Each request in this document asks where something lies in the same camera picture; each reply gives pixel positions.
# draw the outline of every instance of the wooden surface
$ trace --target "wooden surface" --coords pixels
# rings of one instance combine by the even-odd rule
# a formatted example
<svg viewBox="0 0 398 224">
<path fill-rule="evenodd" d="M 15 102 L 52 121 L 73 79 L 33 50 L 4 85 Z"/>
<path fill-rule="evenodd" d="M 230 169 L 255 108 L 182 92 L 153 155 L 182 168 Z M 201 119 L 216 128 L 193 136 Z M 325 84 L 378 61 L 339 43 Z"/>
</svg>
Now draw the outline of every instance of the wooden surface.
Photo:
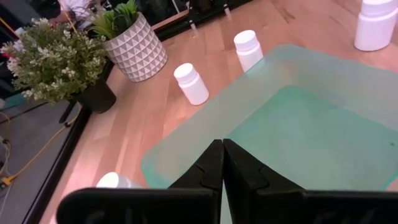
<svg viewBox="0 0 398 224">
<path fill-rule="evenodd" d="M 62 197 L 95 186 L 107 172 L 146 186 L 140 168 L 144 153 L 202 107 L 189 104 L 173 71 L 182 63 L 194 64 L 214 97 L 243 73 L 233 44 L 242 30 L 256 31 L 264 54 L 295 44 L 398 72 L 398 35 L 377 52 L 354 48 L 359 10 L 359 0 L 253 0 L 231 11 L 232 21 L 222 16 L 200 26 L 198 37 L 188 30 L 166 40 L 169 61 L 149 80 L 132 83 L 115 67 L 108 84 L 116 104 L 91 116 L 41 223 L 55 223 Z"/>
</svg>

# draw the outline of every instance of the flowering plant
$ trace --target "flowering plant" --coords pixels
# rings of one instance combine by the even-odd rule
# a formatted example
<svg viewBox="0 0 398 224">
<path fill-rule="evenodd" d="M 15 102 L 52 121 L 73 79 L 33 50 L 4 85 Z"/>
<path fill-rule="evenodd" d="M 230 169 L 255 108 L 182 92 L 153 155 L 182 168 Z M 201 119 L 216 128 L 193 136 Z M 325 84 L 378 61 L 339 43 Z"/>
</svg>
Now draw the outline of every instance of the flowering plant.
<svg viewBox="0 0 398 224">
<path fill-rule="evenodd" d="M 11 56 L 7 67 L 16 78 L 15 88 L 30 88 L 23 92 L 26 98 L 69 100 L 100 78 L 106 63 L 105 37 L 89 39 L 85 32 L 69 29 L 68 24 L 52 27 L 40 19 L 25 28 L 20 40 L 1 48 Z"/>
</svg>

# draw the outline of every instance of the cable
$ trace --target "cable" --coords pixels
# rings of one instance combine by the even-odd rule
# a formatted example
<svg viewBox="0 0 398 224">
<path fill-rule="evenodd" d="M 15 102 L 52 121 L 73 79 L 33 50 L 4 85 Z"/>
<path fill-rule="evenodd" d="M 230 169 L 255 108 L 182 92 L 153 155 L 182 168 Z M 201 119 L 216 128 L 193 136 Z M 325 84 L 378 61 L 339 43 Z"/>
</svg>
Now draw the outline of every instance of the cable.
<svg viewBox="0 0 398 224">
<path fill-rule="evenodd" d="M 64 127 L 62 127 L 61 129 L 59 129 L 51 138 L 50 140 L 43 146 L 43 148 L 21 169 L 19 170 L 16 174 L 11 175 L 9 177 L 3 177 L 2 181 L 4 184 L 6 184 L 7 186 L 10 186 L 12 184 L 12 182 L 14 181 L 15 178 L 17 178 L 17 176 L 21 173 L 23 173 L 37 158 L 38 156 L 44 152 L 44 150 L 47 148 L 47 146 L 49 146 L 49 144 L 64 130 L 67 128 L 67 126 L 73 124 L 76 119 L 77 116 L 79 115 L 81 110 L 81 106 L 79 105 L 79 112 L 77 113 L 77 115 L 70 121 L 68 122 L 66 125 L 64 125 Z"/>
<path fill-rule="evenodd" d="M 2 211 L 4 210 L 4 207 L 6 206 L 6 201 L 7 201 L 8 195 L 10 194 L 11 187 L 12 187 L 12 184 L 8 187 L 6 196 L 4 197 L 4 200 L 2 201 L 1 210 L 0 210 L 0 218 L 2 215 Z"/>
<path fill-rule="evenodd" d="M 1 138 L 2 138 L 1 144 L 6 149 L 6 160 L 4 161 L 3 167 L 0 169 L 0 175 L 1 175 L 4 171 L 6 171 L 6 173 L 8 173 L 7 166 L 8 166 L 8 160 L 11 155 L 11 143 L 8 141 L 6 136 L 8 136 L 11 120 L 10 120 L 10 117 L 8 117 L 8 115 L 6 115 L 5 113 L 0 112 L 0 114 L 3 115 L 6 118 L 6 120 L 8 121 L 5 133 L 1 136 Z"/>
<path fill-rule="evenodd" d="M 23 111 L 23 112 L 21 112 L 21 113 L 19 113 L 19 114 L 16 114 L 16 115 L 14 115 L 14 116 L 9 117 L 9 119 L 12 120 L 12 119 L 14 119 L 14 118 L 16 118 L 16 117 L 19 117 L 20 115 L 23 115 L 23 114 L 25 114 L 25 113 L 28 113 L 28 112 L 30 112 L 30 111 L 32 111 L 32 110 L 34 110 L 34 109 L 36 109 L 36 108 L 39 108 L 39 107 L 41 107 L 41 106 L 43 106 L 43 105 L 45 105 L 45 104 L 47 104 L 47 103 L 41 103 L 41 104 L 39 104 L 39 105 L 33 106 L 33 107 L 31 107 L 31 108 L 29 108 L 29 109 L 27 109 L 27 110 L 25 110 L 25 111 Z M 0 124 L 4 124 L 5 122 L 7 122 L 7 120 L 0 121 Z"/>
</svg>

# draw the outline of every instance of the white pill bottle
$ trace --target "white pill bottle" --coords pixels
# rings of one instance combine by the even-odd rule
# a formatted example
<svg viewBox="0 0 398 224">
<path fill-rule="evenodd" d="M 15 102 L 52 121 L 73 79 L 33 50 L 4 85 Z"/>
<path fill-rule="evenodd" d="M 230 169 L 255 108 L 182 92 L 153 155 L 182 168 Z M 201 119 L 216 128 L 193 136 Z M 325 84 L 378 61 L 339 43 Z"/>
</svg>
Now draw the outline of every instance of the white pill bottle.
<svg viewBox="0 0 398 224">
<path fill-rule="evenodd" d="M 397 19 L 397 0 L 363 0 L 358 16 L 355 47 L 363 51 L 386 47 Z"/>
<path fill-rule="evenodd" d="M 236 54 L 244 72 L 247 72 L 263 58 L 260 43 L 253 30 L 245 30 L 238 33 L 234 38 L 234 43 Z"/>
</svg>

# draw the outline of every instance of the white flower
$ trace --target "white flower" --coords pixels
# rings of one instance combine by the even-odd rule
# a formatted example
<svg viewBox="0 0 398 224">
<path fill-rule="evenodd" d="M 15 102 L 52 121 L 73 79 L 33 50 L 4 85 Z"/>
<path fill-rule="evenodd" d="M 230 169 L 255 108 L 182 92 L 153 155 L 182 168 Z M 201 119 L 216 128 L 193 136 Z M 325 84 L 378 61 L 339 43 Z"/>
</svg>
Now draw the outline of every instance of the white flower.
<svg viewBox="0 0 398 224">
<path fill-rule="evenodd" d="M 42 92 L 40 90 L 36 91 L 36 92 L 33 92 L 33 98 L 35 100 L 41 100 L 42 97 L 43 97 L 43 94 L 42 94 Z"/>
<path fill-rule="evenodd" d="M 70 32 L 69 32 L 69 31 L 64 30 L 64 31 L 63 31 L 63 34 L 64 34 L 64 36 L 65 36 L 67 39 L 70 39 Z"/>
<path fill-rule="evenodd" d="M 25 51 L 24 44 L 22 43 L 21 40 L 15 41 L 13 47 L 14 47 L 17 51 Z"/>
<path fill-rule="evenodd" d="M 2 47 L 0 48 L 0 53 L 8 53 L 10 50 L 12 50 L 13 46 L 11 43 L 3 43 Z"/>
<path fill-rule="evenodd" d="M 68 72 L 69 72 L 69 68 L 68 68 L 68 67 L 66 67 L 65 69 L 62 69 L 62 70 L 61 70 L 61 72 L 62 72 L 63 74 L 66 74 L 66 73 L 68 73 Z"/>
<path fill-rule="evenodd" d="M 32 90 L 26 90 L 22 92 L 22 96 L 24 96 L 25 98 L 31 97 L 32 95 L 33 95 Z"/>
<path fill-rule="evenodd" d="M 57 89 L 60 85 L 58 83 L 53 82 L 51 83 L 51 86 Z"/>
<path fill-rule="evenodd" d="M 40 25 L 43 25 L 43 24 L 49 24 L 49 20 L 48 19 L 46 19 L 46 18 L 40 18 L 40 19 L 32 19 L 32 22 L 35 24 L 35 25 L 37 25 L 37 26 L 40 26 Z"/>
<path fill-rule="evenodd" d="M 68 74 L 69 78 L 73 78 L 75 76 L 75 71 L 71 70 Z"/>
<path fill-rule="evenodd" d="M 17 73 L 19 71 L 18 59 L 12 57 L 9 58 L 7 68 L 12 72 Z"/>
</svg>

